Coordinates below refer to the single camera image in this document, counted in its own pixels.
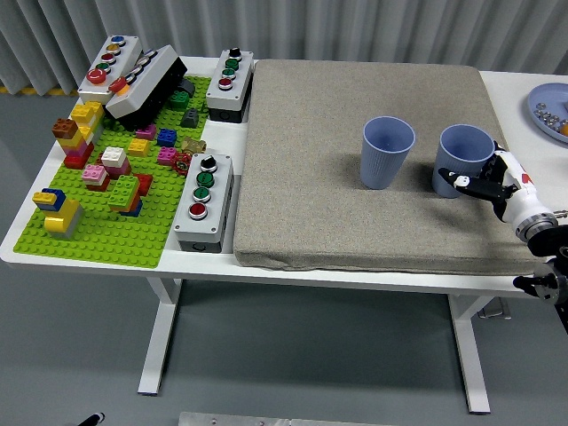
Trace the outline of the right white-black robot hand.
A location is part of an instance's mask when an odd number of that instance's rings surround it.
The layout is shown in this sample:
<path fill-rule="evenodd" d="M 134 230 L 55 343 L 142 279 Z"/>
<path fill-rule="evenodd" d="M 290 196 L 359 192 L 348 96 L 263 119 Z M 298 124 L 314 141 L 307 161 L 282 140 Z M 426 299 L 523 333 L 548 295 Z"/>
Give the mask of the right white-black robot hand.
<path fill-rule="evenodd" d="M 550 216 L 552 211 L 539 200 L 534 183 L 516 157 L 493 143 L 493 155 L 476 177 L 448 168 L 438 168 L 438 174 L 459 193 L 491 202 L 497 218 L 514 228 L 533 217 Z"/>

